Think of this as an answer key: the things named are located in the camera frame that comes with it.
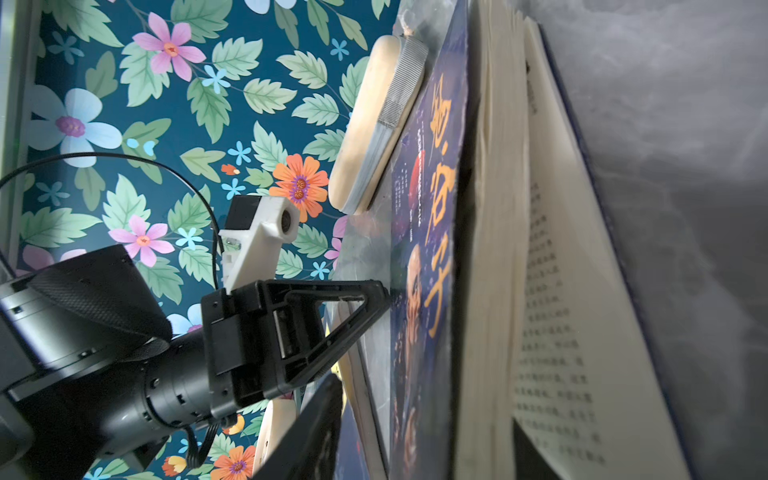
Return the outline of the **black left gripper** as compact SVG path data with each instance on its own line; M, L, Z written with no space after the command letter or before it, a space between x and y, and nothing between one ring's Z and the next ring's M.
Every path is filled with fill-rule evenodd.
M336 327L330 306L357 305ZM329 370L389 309L378 280L256 281L200 302L210 412L228 417L275 399Z

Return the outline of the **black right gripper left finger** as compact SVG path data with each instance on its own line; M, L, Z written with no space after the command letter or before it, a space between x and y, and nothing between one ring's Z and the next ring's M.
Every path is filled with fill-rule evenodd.
M341 431L342 396L341 380L329 373L252 479L333 479Z

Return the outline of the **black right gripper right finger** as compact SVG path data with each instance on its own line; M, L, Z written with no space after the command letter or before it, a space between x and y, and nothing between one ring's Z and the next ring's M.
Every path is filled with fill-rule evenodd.
M517 480L560 480L517 421L513 422L513 442Z

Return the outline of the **dark portrait book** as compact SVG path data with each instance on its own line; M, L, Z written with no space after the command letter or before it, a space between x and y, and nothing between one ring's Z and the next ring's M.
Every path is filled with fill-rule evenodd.
M543 28L456 3L392 173L394 479L690 471Z

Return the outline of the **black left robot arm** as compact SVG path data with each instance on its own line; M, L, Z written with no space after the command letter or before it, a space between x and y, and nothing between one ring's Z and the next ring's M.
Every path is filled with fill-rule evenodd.
M1 288L1 475L80 479L98 459L145 467L173 433L319 378L388 309L382 283L259 280L201 303L175 336L113 245Z

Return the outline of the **beige oblong pad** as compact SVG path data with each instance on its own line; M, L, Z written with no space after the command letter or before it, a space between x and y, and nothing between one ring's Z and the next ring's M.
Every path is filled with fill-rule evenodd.
M364 212L383 175L425 75L428 48L406 36L374 44L333 167L328 195L346 215Z

